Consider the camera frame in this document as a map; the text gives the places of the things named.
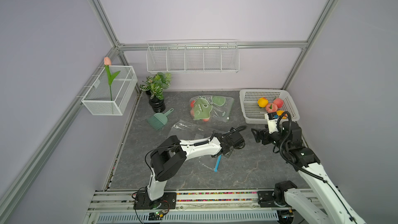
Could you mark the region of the yellow lemon fruit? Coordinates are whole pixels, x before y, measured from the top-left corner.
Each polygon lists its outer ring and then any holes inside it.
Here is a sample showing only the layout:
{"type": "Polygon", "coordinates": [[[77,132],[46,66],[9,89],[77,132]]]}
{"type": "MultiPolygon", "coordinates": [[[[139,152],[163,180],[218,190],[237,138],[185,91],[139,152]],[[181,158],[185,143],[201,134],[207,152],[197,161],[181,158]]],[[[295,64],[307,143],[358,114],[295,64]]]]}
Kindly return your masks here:
{"type": "Polygon", "coordinates": [[[284,111],[282,111],[282,110],[278,110],[277,111],[277,115],[279,117],[282,117],[282,119],[287,119],[288,118],[287,114],[284,114],[284,111]]]}

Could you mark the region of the pink peach back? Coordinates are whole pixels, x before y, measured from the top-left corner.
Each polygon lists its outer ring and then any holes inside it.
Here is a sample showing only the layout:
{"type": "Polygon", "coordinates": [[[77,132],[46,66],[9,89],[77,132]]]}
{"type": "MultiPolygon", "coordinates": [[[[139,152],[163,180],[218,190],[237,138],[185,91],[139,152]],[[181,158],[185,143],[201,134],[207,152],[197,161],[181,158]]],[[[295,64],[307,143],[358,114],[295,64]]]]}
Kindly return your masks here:
{"type": "Polygon", "coordinates": [[[274,113],[278,111],[278,106],[275,103],[268,103],[265,110],[267,113],[274,113]]]}

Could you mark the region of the pink peach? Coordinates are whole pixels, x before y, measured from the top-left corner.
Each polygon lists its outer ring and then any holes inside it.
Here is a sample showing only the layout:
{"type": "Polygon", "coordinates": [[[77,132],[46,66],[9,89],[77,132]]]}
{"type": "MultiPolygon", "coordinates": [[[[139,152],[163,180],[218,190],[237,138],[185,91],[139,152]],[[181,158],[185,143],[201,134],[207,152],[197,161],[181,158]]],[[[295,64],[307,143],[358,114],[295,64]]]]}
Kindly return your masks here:
{"type": "Polygon", "coordinates": [[[273,103],[278,107],[278,109],[281,109],[284,105],[284,101],[280,98],[276,98],[273,103]]]}
{"type": "Polygon", "coordinates": [[[278,106],[275,103],[268,103],[265,110],[267,113],[274,113],[278,111],[278,106]]]}

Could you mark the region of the yellow mango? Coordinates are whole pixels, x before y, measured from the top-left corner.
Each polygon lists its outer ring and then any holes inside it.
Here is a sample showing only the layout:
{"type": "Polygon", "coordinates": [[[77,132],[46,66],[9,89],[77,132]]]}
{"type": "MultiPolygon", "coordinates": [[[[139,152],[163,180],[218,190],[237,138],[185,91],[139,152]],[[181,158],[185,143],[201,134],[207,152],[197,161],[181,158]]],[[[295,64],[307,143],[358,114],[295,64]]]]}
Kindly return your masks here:
{"type": "Polygon", "coordinates": [[[267,106],[267,104],[268,104],[268,99],[266,99],[264,97],[258,99],[258,106],[260,108],[265,108],[267,106]]]}

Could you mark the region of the green printed zip-top bag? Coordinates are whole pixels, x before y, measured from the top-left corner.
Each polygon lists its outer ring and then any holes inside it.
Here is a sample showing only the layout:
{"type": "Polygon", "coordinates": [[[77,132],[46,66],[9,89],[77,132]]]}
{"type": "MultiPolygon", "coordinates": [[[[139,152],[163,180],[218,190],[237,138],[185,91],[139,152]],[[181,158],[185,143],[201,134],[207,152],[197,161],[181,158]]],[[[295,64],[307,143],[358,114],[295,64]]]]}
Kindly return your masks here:
{"type": "Polygon", "coordinates": [[[234,102],[229,96],[199,95],[190,99],[190,114],[194,121],[228,122],[234,102]]]}

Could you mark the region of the clear blue-zipper bag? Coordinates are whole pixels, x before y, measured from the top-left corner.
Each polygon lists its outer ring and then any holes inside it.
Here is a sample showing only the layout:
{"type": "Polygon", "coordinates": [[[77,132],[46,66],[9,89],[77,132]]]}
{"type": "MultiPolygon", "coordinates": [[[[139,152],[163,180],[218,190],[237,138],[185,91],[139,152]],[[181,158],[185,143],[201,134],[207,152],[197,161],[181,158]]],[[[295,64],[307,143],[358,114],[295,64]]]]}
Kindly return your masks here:
{"type": "MultiPolygon", "coordinates": [[[[210,138],[213,133],[222,133],[222,131],[201,126],[193,122],[179,120],[171,127],[168,136],[177,136],[179,140],[191,141],[192,146],[198,148],[199,146],[209,145],[205,139],[210,138]]],[[[207,153],[198,156],[195,159],[203,166],[214,172],[218,172],[222,155],[213,158],[207,153]]]]}

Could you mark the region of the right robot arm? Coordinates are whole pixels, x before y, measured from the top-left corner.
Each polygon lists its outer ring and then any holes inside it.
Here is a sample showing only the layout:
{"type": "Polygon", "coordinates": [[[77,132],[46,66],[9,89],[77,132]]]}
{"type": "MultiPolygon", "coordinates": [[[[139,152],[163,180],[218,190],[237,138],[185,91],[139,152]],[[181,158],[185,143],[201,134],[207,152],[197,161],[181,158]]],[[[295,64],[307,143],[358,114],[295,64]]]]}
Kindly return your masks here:
{"type": "Polygon", "coordinates": [[[302,141],[302,129],[287,111],[265,114],[264,130],[252,129],[257,143],[272,144],[283,160],[307,182],[322,205],[317,207],[297,185],[287,180],[275,184],[274,192],[259,191],[259,205],[291,207],[309,224],[363,224],[365,220],[350,206],[332,183],[316,154],[302,141]]]}

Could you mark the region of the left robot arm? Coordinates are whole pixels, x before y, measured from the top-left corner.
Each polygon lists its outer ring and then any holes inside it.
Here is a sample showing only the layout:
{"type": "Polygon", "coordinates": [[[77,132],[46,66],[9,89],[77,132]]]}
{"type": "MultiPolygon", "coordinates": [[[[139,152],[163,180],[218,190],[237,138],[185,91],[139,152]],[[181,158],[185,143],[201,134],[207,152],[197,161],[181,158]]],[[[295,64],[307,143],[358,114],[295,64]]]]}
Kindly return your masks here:
{"type": "Polygon", "coordinates": [[[246,144],[241,132],[245,129],[247,126],[243,125],[231,128],[227,133],[214,131],[209,137],[197,140],[182,140],[173,135],[147,152],[144,161],[151,171],[146,187],[149,200],[153,202],[163,197],[167,181],[186,161],[202,156],[228,157],[232,151],[243,149],[246,144]]]}

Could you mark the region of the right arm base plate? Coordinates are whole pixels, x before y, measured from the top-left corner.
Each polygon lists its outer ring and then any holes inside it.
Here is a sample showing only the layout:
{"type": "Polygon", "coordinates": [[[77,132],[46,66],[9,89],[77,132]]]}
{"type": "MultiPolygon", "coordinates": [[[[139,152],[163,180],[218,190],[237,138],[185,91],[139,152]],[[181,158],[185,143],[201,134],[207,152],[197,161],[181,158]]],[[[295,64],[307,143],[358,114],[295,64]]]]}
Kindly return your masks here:
{"type": "Polygon", "coordinates": [[[297,188],[258,191],[258,204],[260,207],[290,207],[285,198],[288,190],[297,190],[297,188]]]}

